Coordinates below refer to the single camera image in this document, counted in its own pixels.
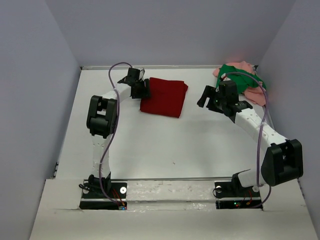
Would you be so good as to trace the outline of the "dark red t-shirt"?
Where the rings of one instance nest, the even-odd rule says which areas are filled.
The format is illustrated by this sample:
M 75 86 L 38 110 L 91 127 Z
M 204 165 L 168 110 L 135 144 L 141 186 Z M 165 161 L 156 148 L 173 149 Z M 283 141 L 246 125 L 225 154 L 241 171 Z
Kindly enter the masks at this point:
M 184 81 L 151 77 L 149 87 L 150 97 L 141 100 L 141 112 L 171 118 L 181 116 L 189 88 Z

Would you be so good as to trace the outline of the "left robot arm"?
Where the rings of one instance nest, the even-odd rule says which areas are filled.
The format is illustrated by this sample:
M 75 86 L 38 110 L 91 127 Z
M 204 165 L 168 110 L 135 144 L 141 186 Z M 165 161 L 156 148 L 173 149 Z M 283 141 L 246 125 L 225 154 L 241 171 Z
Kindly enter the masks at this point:
M 127 75 L 114 83 L 112 90 L 90 98 L 86 127 L 93 144 L 92 170 L 86 190 L 101 193 L 108 199 L 112 189 L 109 149 L 114 140 L 119 118 L 120 104 L 128 99 L 146 99 L 151 96 L 150 80 L 144 78 L 143 68 L 129 67 Z

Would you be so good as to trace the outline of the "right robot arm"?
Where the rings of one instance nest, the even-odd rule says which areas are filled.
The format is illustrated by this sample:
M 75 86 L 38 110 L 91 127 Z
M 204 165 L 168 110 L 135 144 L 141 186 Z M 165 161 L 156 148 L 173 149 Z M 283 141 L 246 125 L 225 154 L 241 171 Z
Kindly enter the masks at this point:
M 302 144 L 264 123 L 250 103 L 239 99 L 234 81 L 221 81 L 217 88 L 207 85 L 197 105 L 228 117 L 257 143 L 256 156 L 264 153 L 263 159 L 257 159 L 255 169 L 237 172 L 230 182 L 222 184 L 222 192 L 238 194 L 252 187 L 275 187 L 303 176 Z

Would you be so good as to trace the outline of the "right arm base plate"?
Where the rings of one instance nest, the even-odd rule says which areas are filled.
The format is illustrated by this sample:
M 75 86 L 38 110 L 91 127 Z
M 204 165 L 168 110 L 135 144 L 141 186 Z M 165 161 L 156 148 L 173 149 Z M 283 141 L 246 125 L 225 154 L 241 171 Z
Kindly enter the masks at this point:
M 263 208 L 259 205 L 262 203 L 259 189 L 252 187 L 235 190 L 230 181 L 218 181 L 214 183 L 212 194 L 217 210 Z

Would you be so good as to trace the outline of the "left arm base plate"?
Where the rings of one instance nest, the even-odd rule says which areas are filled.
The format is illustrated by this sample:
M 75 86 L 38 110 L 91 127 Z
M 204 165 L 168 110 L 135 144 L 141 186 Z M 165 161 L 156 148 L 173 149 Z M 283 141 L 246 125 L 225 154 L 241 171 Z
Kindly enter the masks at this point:
M 100 185 L 92 187 L 88 181 L 79 184 L 82 190 L 79 208 L 81 210 L 120 210 L 127 209 L 128 184 L 124 181 L 111 183 L 111 188 L 105 194 Z

